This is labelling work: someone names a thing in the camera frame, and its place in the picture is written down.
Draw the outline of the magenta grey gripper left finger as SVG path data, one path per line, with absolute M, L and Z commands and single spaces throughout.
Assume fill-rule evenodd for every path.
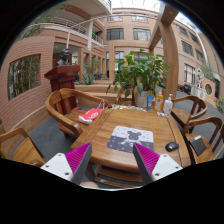
M 89 142 L 67 154 L 57 153 L 42 166 L 42 169 L 79 185 L 85 174 L 91 153 L 92 143 Z

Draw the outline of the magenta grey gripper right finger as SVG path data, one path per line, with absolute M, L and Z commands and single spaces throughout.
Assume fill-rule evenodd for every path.
M 133 144 L 133 154 L 144 185 L 182 169 L 168 154 L 159 155 L 151 149 L 137 143 Z

